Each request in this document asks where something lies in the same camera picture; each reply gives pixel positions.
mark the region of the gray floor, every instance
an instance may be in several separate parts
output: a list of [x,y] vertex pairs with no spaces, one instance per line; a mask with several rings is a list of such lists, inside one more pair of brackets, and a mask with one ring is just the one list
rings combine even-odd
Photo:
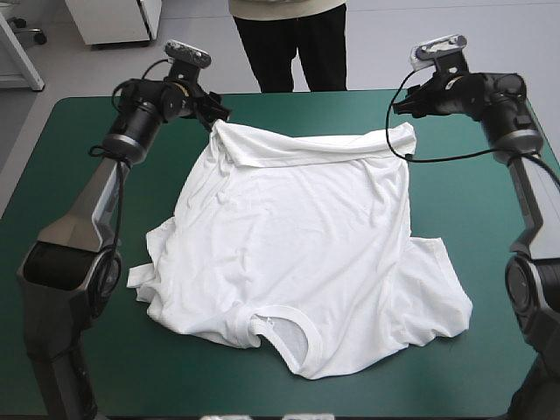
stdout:
[[[44,13],[38,15],[35,8],[31,17],[42,20],[49,41],[30,46],[28,53],[46,88],[39,94],[0,91],[0,214],[56,101],[109,95],[117,83],[139,76],[162,58],[167,39],[211,53],[213,64],[200,78],[203,86],[221,93],[258,91],[226,0],[164,0],[157,42],[104,51],[83,45],[61,0],[37,2]],[[395,88],[410,71],[408,56],[414,44],[459,32],[469,41],[465,55],[472,71],[517,72],[525,77],[529,98],[559,156],[559,18],[560,1],[348,0],[348,87]],[[161,66],[152,76],[164,73]],[[307,90],[296,61],[294,73],[296,90]],[[424,72],[411,82],[429,76]]]

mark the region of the black pants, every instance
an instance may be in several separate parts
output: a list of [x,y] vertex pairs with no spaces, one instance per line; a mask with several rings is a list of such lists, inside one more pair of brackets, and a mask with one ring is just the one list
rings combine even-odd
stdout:
[[296,19],[255,21],[235,17],[248,61],[262,92],[291,92],[291,61],[299,51],[311,91],[347,89],[344,35],[347,7]]

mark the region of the beige top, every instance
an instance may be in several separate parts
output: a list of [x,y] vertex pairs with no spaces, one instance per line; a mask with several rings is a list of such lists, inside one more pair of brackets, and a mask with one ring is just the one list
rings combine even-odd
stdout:
[[229,11],[236,18],[281,20],[316,15],[345,2],[346,0],[229,0]]

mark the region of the green table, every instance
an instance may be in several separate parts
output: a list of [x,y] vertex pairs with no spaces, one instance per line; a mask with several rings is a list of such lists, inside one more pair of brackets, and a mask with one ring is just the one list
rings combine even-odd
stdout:
[[[232,94],[232,121],[289,136],[359,134],[383,125],[393,91]],[[88,157],[115,117],[108,98],[59,102],[0,220],[0,414],[45,413],[22,341],[22,304],[15,271],[38,231],[60,217],[98,165]],[[394,117],[394,125],[407,118]],[[487,147],[466,117],[411,120],[418,157]],[[146,161],[126,185],[122,248],[126,267],[147,263],[144,234],[171,214],[207,133],[192,120],[162,128]],[[555,163],[550,150],[545,160]],[[85,333],[101,410],[108,415],[279,416],[497,415],[509,404],[534,359],[523,343],[504,287],[508,247],[522,218],[506,168],[492,157],[410,167],[414,236],[443,237],[471,298],[471,329],[455,339],[412,347],[343,377],[308,381],[292,375],[270,345],[238,350],[175,334],[146,316],[125,288],[126,275],[103,316]]]

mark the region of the white t-shirt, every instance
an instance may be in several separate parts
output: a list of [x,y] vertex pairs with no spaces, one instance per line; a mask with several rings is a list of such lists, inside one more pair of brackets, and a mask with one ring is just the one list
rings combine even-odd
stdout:
[[[401,153],[416,139],[390,131]],[[409,172],[382,130],[291,138],[217,121],[128,286],[174,332],[266,337],[291,372],[347,375],[468,328],[440,239],[410,237]]]

